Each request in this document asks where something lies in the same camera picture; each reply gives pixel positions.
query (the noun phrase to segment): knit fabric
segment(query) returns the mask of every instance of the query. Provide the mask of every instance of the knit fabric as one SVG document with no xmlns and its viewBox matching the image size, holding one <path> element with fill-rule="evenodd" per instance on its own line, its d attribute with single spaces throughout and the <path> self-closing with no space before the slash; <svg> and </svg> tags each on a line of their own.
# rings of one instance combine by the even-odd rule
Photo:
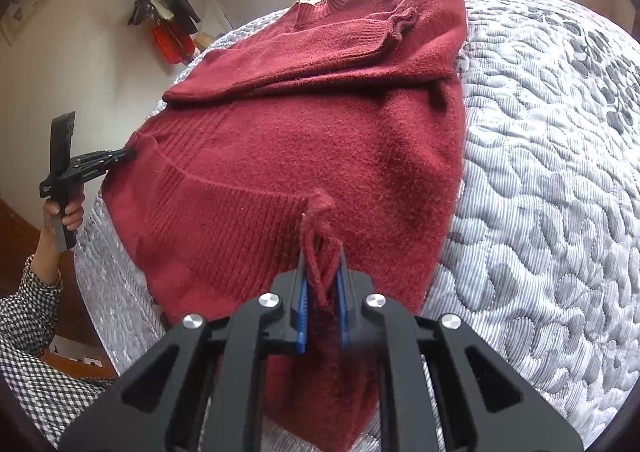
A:
<svg viewBox="0 0 640 452">
<path fill-rule="evenodd" d="M 164 95 L 103 198 L 170 320 L 230 315 L 305 254 L 305 355 L 271 357 L 265 411 L 325 452 L 347 450 L 376 374 L 338 352 L 334 273 L 352 269 L 418 311 L 460 184 L 453 62 L 463 0 L 326 0 L 213 50 Z"/>
</svg>

